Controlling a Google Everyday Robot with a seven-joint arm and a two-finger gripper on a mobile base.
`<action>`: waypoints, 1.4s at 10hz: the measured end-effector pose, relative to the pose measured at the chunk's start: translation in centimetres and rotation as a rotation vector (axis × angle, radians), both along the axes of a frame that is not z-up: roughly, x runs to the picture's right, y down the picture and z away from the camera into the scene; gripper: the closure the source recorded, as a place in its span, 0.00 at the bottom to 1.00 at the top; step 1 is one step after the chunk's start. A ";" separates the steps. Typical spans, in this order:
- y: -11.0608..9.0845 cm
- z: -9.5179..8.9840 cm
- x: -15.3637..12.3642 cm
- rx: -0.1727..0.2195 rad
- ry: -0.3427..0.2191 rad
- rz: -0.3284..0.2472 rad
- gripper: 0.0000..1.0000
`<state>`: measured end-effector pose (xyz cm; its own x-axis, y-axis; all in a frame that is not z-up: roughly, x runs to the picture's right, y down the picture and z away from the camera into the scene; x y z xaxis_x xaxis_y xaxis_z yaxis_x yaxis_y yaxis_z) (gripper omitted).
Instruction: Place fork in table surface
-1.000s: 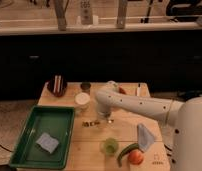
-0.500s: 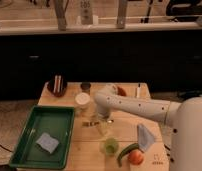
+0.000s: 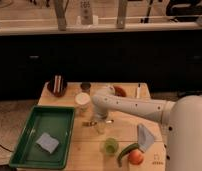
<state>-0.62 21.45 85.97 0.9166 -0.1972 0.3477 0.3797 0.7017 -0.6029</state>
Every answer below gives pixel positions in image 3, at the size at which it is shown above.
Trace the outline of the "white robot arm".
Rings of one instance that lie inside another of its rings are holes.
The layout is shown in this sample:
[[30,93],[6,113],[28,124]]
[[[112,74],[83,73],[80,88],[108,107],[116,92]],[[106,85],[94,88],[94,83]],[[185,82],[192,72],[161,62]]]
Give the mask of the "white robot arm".
[[202,171],[202,96],[186,96],[176,102],[115,95],[102,87],[92,96],[94,115],[108,117],[120,111],[167,126],[165,171]]

